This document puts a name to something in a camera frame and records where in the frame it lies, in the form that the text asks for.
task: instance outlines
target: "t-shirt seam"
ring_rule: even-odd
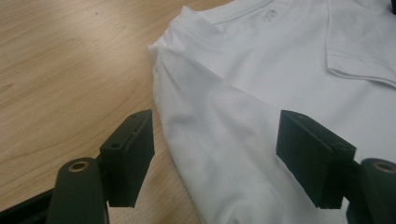
[[[380,65],[380,66],[383,66],[383,67],[387,67],[389,70],[391,70],[393,72],[395,72],[395,70],[396,70],[396,65],[393,65],[391,63],[388,63],[387,61],[384,61],[382,59],[378,59],[376,57],[365,57],[365,56],[353,55],[353,54],[350,54],[350,53],[345,53],[345,52],[343,52],[341,50],[338,50],[338,49],[331,49],[331,50],[334,50],[334,51],[337,51],[337,52],[340,53],[340,54],[336,54],[336,53],[328,52],[329,55],[334,56],[334,57],[355,59],[355,60],[361,61],[363,63],[375,63],[377,65]],[[380,61],[381,63],[374,62],[371,59],[376,59],[376,60]]]

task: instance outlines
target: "t-shirt sleeve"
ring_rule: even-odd
[[[329,10],[328,69],[396,88],[396,16],[390,1],[331,0]]]

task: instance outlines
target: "wooden table surface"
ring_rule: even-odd
[[[163,139],[147,45],[182,6],[228,0],[0,1],[0,211],[96,157],[130,114],[153,109],[156,155],[136,208],[111,223],[199,223]]]

